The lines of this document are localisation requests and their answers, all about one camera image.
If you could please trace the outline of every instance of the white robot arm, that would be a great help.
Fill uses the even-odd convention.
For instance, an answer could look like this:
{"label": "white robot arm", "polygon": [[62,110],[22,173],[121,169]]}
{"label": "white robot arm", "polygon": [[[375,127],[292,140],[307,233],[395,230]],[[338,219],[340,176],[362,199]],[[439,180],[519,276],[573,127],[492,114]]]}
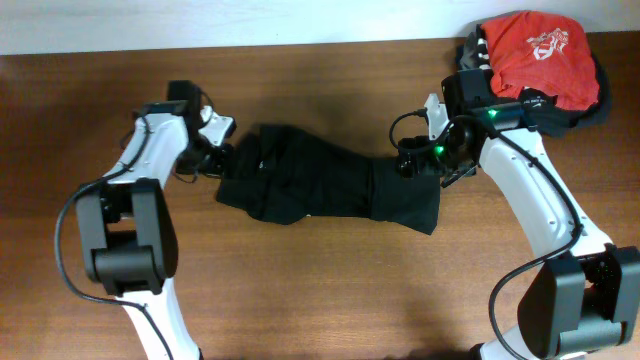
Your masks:
{"label": "white robot arm", "polygon": [[[498,339],[477,346],[473,356],[569,359],[628,342],[640,303],[638,250],[615,248],[593,224],[517,106],[475,104],[484,95],[460,89],[486,84],[459,86],[463,80],[454,80],[443,82],[446,105],[432,94],[426,109],[403,116],[428,118],[429,136],[397,144],[392,126],[399,172],[408,177],[440,174],[447,176],[443,186],[449,186],[480,166],[505,194],[536,257],[571,245],[566,253],[540,263],[540,273],[520,303],[519,326],[502,336],[495,325]],[[162,194],[174,163],[182,174],[223,173],[231,151],[224,139],[235,128],[234,120],[211,107],[201,110],[201,95],[190,82],[172,82],[167,102],[148,104],[139,114],[116,166],[70,198],[76,203],[86,273],[119,301],[108,303],[124,305],[149,359],[202,359],[175,293],[177,239]],[[133,219],[135,230],[109,231],[107,224],[127,218]],[[59,218],[56,257],[63,278],[76,295],[96,301],[75,289],[64,273],[60,223]],[[585,290],[587,280],[595,284],[593,291]]]}
{"label": "white robot arm", "polygon": [[[443,81],[445,102],[399,117],[390,130],[398,171],[446,176],[443,187],[480,166],[504,193],[537,260],[503,278],[490,298],[498,339],[472,349],[475,359],[571,359],[630,341],[640,302],[640,254],[617,249],[578,205],[554,169],[535,124],[517,102],[491,95],[482,70]],[[396,143],[393,129],[411,115],[428,119],[428,136]],[[504,336],[497,293],[512,277],[542,265]],[[593,284],[585,289],[587,282]]]}
{"label": "white robot arm", "polygon": [[[174,165],[182,174],[222,175],[232,150],[224,140],[235,123],[212,106],[201,110],[202,95],[189,81],[170,82],[166,102],[148,104],[137,114],[116,165],[75,196],[85,270],[116,299],[98,302],[122,304],[149,359],[203,358],[176,297],[178,246],[162,192]],[[134,230],[109,230],[107,224],[125,219],[133,220]],[[61,257],[68,281],[60,264]]]}

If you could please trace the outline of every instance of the red shirt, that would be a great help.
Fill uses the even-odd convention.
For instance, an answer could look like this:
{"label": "red shirt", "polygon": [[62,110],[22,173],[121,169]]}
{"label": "red shirt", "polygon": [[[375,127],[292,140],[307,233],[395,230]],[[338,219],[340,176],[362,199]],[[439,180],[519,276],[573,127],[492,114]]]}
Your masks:
{"label": "red shirt", "polygon": [[575,20],[525,11],[482,25],[494,71],[491,89],[517,98],[524,87],[557,96],[556,106],[586,110],[599,85],[587,36]]}

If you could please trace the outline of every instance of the black fabric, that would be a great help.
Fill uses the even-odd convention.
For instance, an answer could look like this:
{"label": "black fabric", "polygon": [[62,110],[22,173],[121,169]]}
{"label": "black fabric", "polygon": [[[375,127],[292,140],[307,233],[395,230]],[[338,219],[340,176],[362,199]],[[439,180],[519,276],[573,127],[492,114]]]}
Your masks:
{"label": "black fabric", "polygon": [[611,85],[602,65],[592,54],[596,66],[596,80],[600,85],[598,103],[586,111],[569,111],[555,106],[555,97],[549,97],[535,89],[526,89],[520,93],[518,101],[529,117],[538,124],[538,130],[553,137],[564,136],[572,128],[583,128],[604,124],[611,112]]}
{"label": "black fabric", "polygon": [[395,159],[370,159],[303,130],[263,125],[236,147],[217,201],[257,220],[292,224],[307,215],[392,221],[431,234],[439,178],[402,179]]}

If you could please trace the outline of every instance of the white wall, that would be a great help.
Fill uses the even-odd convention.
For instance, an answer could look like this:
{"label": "white wall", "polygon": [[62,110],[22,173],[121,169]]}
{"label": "white wall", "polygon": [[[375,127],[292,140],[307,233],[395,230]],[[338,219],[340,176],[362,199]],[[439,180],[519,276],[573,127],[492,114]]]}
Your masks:
{"label": "white wall", "polygon": [[640,0],[0,0],[0,54],[453,37],[520,9],[640,30]]}

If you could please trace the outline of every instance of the wire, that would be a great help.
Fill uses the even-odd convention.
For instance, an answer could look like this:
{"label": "wire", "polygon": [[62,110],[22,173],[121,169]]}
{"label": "wire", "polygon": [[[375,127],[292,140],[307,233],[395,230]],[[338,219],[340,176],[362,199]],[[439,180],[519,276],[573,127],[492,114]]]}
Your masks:
{"label": "wire", "polygon": [[496,338],[498,339],[500,344],[505,348],[505,350],[507,350],[507,352],[511,354],[513,357],[515,357],[518,360],[528,360],[524,356],[518,354],[507,343],[507,341],[502,336],[502,333],[500,332],[500,328],[498,327],[498,322],[496,320],[496,312],[495,312],[495,305],[496,305],[496,300],[498,298],[498,293],[509,281],[511,281],[513,278],[517,277],[518,275],[528,270],[531,270],[538,265],[543,264],[547,260],[558,257],[564,254],[565,252],[569,251],[576,243],[578,243],[578,240],[580,240],[580,235],[582,234],[582,229],[584,226],[580,222],[580,216],[578,215],[578,211],[576,210],[575,206],[573,205],[573,202],[569,198],[569,195],[567,195],[567,193],[564,191],[560,183],[558,183],[558,181],[549,172],[549,170],[547,170],[547,168],[545,168],[542,164],[540,164],[540,162],[538,161],[538,158],[529,154],[526,150],[524,150],[518,144],[511,141],[511,139],[507,138],[503,134],[497,132],[495,129],[488,129],[488,130],[490,132],[493,132],[495,136],[497,136],[500,140],[502,140],[507,145],[511,146],[514,150],[519,152],[522,156],[524,156],[527,160],[529,160],[529,162],[533,164],[533,166],[535,166],[536,168],[538,168],[538,170],[540,170],[540,172],[547,178],[549,183],[551,183],[551,186],[553,186],[553,188],[558,192],[558,195],[560,195],[560,197],[566,204],[567,209],[569,210],[569,212],[571,213],[571,217],[573,218],[573,223],[575,224],[573,231],[571,233],[571,240],[566,245],[564,245],[563,247],[555,251],[550,252],[547,255],[541,256],[535,260],[532,260],[512,270],[507,275],[505,275],[502,279],[500,279],[500,281],[498,281],[496,286],[491,291],[491,296],[489,297],[489,321],[491,322],[491,327],[493,328],[493,332],[495,333]]}
{"label": "wire", "polygon": [[175,167],[171,171],[171,175],[173,175],[174,178],[178,179],[179,181],[182,181],[185,184],[195,184],[196,181],[198,181],[198,169],[197,169],[197,167],[195,167],[193,169],[193,178],[191,178],[191,180],[187,180],[187,179],[183,178],[182,176],[178,175],[178,173],[176,172],[176,168]]}
{"label": "wire", "polygon": [[61,232],[62,232],[62,224],[64,223],[64,219],[65,219],[67,213],[69,212],[69,209],[75,203],[75,201],[78,200],[81,196],[87,194],[88,192],[99,188],[101,185],[103,185],[107,181],[109,181],[111,179],[114,179],[114,178],[116,178],[118,176],[121,176],[122,174],[125,174],[127,171],[129,171],[136,164],[136,162],[142,156],[142,153],[143,153],[144,149],[146,148],[146,146],[147,146],[147,144],[149,142],[149,138],[150,138],[150,135],[151,135],[151,127],[149,125],[149,121],[147,121],[147,118],[145,116],[141,116],[141,118],[142,118],[142,120],[144,121],[144,124],[145,124],[145,136],[144,136],[144,139],[142,140],[142,144],[140,145],[140,148],[138,149],[136,154],[133,156],[131,161],[128,164],[124,164],[122,166],[122,169],[120,169],[120,170],[118,170],[118,171],[116,171],[116,172],[114,172],[112,174],[109,174],[109,175],[103,176],[103,177],[101,177],[99,179],[96,179],[96,180],[92,181],[91,183],[89,183],[87,185],[82,186],[80,189],[76,190],[76,192],[71,194],[71,196],[69,196],[69,198],[67,198],[67,201],[64,203],[64,206],[62,207],[62,210],[60,210],[60,213],[58,214],[58,219],[56,220],[56,228],[55,228],[55,233],[54,233],[54,237],[53,237],[54,252],[55,252],[55,256],[56,256],[56,265],[58,267],[58,271],[60,272],[60,275],[62,276],[62,280],[64,280],[65,285],[67,286],[67,288],[69,288],[69,290],[71,290],[71,292],[74,295],[78,296],[81,299],[88,300],[88,301],[93,301],[93,302],[98,303],[98,304],[129,306],[129,307],[137,309],[138,311],[140,311],[142,313],[142,315],[144,315],[144,317],[149,322],[149,325],[151,325],[151,327],[153,328],[153,331],[156,333],[156,335],[160,339],[160,342],[164,346],[165,351],[167,352],[167,355],[169,356],[169,360],[173,360],[173,355],[171,354],[171,349],[169,349],[169,345],[167,344],[167,341],[165,340],[164,336],[162,336],[162,333],[160,332],[160,329],[158,329],[158,326],[153,321],[153,318],[151,317],[151,315],[147,311],[146,305],[140,305],[140,304],[136,304],[136,303],[129,302],[129,301],[123,301],[123,300],[100,298],[100,297],[92,296],[92,295],[89,295],[89,294],[86,294],[86,293],[80,291],[71,282],[71,279],[67,275],[67,271],[65,270],[64,262],[62,260],[62,249],[61,249],[61,245],[60,245],[60,243],[61,243],[60,238],[61,238]]}
{"label": "wire", "polygon": [[416,111],[412,111],[410,113],[406,113],[404,115],[400,115],[391,124],[391,128],[389,128],[389,141],[391,141],[391,145],[393,145],[394,148],[398,149],[398,151],[400,151],[402,153],[405,153],[405,154],[409,154],[409,155],[417,155],[417,154],[425,153],[427,151],[432,150],[434,147],[436,147],[436,145],[440,144],[442,142],[442,140],[444,140],[444,138],[446,137],[447,131],[449,130],[449,128],[451,128],[451,126],[453,126],[453,120],[455,120],[455,118],[454,118],[452,121],[447,123],[447,125],[444,127],[444,129],[442,129],[442,132],[440,133],[440,135],[436,139],[431,141],[429,143],[429,145],[425,145],[425,146],[422,146],[422,147],[419,147],[419,148],[415,148],[415,149],[409,149],[409,148],[406,148],[406,147],[398,145],[398,143],[393,138],[393,132],[394,132],[394,130],[396,128],[396,125],[398,125],[398,123],[400,121],[402,121],[405,118],[408,118],[409,116],[419,116],[419,117],[425,118],[427,123],[429,123],[429,120],[427,119],[426,109],[419,109],[419,110],[416,110]]}

